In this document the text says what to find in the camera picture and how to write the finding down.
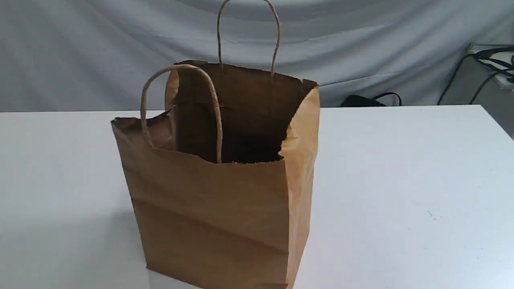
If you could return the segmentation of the brown paper bag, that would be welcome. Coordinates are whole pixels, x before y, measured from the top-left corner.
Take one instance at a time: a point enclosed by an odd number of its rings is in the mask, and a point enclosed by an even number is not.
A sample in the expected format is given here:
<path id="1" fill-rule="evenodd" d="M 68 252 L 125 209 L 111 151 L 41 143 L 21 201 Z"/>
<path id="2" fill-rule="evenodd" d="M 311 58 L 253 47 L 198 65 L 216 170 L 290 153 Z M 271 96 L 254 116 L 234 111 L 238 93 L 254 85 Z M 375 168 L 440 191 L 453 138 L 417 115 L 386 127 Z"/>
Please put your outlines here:
<path id="1" fill-rule="evenodd" d="M 310 234 L 315 81 L 187 60 L 111 121 L 147 269 L 204 289 L 292 289 Z"/>

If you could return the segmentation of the grey backdrop cloth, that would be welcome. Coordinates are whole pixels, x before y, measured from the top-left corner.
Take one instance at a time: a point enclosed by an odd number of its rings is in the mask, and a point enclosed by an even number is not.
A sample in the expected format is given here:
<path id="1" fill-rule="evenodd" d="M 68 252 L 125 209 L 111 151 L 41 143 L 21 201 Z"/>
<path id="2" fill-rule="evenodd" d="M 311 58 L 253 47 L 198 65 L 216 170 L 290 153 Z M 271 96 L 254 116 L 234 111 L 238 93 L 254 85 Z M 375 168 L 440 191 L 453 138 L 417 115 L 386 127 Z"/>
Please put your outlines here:
<path id="1" fill-rule="evenodd" d="M 464 48 L 513 22 L 512 0 L 273 0 L 276 71 L 321 104 L 399 93 L 435 104 Z M 154 72 L 217 62 L 221 0 L 2 0 L 1 111 L 137 110 Z"/>

